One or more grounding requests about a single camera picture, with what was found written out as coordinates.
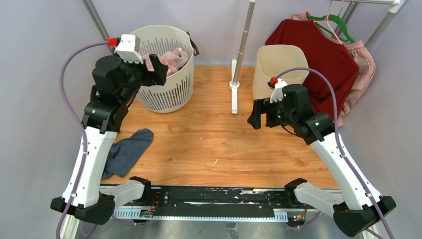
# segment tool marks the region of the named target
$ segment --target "laundry basket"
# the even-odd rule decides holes
[[[145,107],[157,113],[169,113],[183,107],[194,90],[194,48],[188,33],[172,26],[151,25],[131,34],[140,39],[141,55],[163,55],[177,47],[187,52],[189,60],[186,65],[167,77],[164,86],[141,86],[137,94],[137,98]]]
[[[267,82],[285,70],[294,67],[308,67],[305,54],[293,45],[269,45],[258,49],[255,75],[253,77],[253,98],[264,99],[271,96],[273,90]],[[302,84],[308,71],[292,71],[282,78],[287,84]]]

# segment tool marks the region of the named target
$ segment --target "dark red garment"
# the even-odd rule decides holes
[[[291,19],[282,21],[265,42],[265,45],[275,44],[294,45],[302,49],[309,67],[321,72],[330,81],[337,101],[337,114],[340,115],[359,74],[359,66],[346,47],[327,39],[313,21]],[[309,73],[303,85],[309,91],[314,111],[325,112],[334,119],[332,96],[324,80]]]

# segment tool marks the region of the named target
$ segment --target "wooden table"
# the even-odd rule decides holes
[[[240,71],[238,115],[230,112],[228,66],[195,67],[193,95],[176,112],[154,113],[135,101],[116,140],[148,128],[154,141],[125,178],[114,175],[103,183],[139,176],[161,185],[284,187],[302,177],[318,187],[338,188],[302,139],[281,127],[254,130],[246,122],[252,111],[254,71]]]

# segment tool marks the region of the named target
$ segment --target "gray cloth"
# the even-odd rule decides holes
[[[151,145],[154,134],[149,129],[141,129],[130,138],[114,143],[108,153],[101,179],[117,174],[123,178]]]

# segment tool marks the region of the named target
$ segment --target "clothes hanger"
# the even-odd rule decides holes
[[[325,16],[322,16],[322,17],[317,17],[317,16],[312,16],[312,15],[309,15],[308,14],[308,19],[310,19],[310,20],[315,20],[315,21],[324,21],[325,19],[327,18],[327,15],[325,15]],[[355,43],[356,41],[350,36],[350,34],[349,34],[349,31],[347,30],[347,26],[346,26],[346,23],[343,21],[343,19],[341,19],[341,17],[339,17],[339,16],[337,16],[337,15],[328,15],[328,20],[329,21],[332,21],[332,22],[334,22],[334,23],[336,23],[340,28],[341,28],[341,30],[343,31],[343,33],[344,33],[344,36],[346,37],[346,39],[344,39],[344,38],[341,38],[341,37],[338,37],[338,38],[340,38],[340,40],[342,40],[342,41],[344,41],[344,42],[348,42],[348,41],[350,41],[351,43]],[[330,33],[331,35],[334,35],[334,33],[332,32],[332,31],[330,31],[329,29],[327,29],[327,28],[325,28],[324,26],[322,26],[321,24],[319,24],[319,23],[316,23],[316,25],[318,26],[318,27],[320,27],[321,29],[323,29],[324,31],[326,31],[326,32],[328,32],[328,33]]]

